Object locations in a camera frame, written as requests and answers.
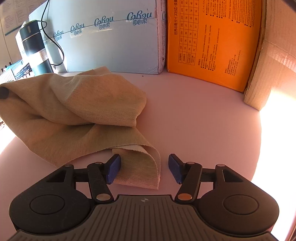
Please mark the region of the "dark teal thermos bottle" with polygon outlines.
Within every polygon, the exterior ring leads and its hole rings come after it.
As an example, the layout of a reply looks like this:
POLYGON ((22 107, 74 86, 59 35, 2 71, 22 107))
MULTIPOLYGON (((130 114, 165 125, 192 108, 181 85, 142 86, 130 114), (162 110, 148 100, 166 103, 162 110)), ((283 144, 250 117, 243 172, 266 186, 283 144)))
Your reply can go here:
POLYGON ((53 73, 37 20, 24 24, 20 29, 22 44, 35 76, 53 73))

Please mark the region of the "beige knit tank top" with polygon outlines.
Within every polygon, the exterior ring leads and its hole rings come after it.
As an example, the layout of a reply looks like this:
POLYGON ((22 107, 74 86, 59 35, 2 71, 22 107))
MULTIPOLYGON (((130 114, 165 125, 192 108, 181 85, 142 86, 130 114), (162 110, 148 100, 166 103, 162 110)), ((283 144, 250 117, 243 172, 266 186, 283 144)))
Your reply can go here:
POLYGON ((56 167, 111 150, 121 157, 115 182, 158 189, 161 158, 137 129, 145 92, 106 67, 75 76, 47 73, 3 83, 1 119, 27 148, 56 167))

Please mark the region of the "brown corrugated cardboard box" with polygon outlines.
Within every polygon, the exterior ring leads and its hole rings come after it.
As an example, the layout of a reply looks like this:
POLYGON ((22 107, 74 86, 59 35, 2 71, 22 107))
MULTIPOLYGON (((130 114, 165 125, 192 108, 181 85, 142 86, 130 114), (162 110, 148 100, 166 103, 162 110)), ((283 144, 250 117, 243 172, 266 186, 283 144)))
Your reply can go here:
POLYGON ((295 97, 295 1, 263 1, 259 42, 244 102, 261 110, 273 90, 295 97))

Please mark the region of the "light blue Cabau carton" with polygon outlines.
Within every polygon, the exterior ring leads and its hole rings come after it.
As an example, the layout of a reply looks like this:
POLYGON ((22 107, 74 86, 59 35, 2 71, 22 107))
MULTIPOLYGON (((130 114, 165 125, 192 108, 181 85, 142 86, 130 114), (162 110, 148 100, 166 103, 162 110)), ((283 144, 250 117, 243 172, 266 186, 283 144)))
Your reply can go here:
POLYGON ((49 61, 58 72, 107 67, 159 74, 166 58, 165 1, 46 1, 37 20, 49 61))

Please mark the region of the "orange cardboard box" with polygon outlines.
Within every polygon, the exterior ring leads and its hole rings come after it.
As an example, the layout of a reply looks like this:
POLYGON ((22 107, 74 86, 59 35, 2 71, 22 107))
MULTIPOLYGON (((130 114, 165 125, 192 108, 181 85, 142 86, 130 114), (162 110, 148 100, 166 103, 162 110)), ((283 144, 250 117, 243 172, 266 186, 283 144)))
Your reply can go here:
POLYGON ((166 67, 239 92, 247 85, 259 41, 262 1, 167 2, 166 67))

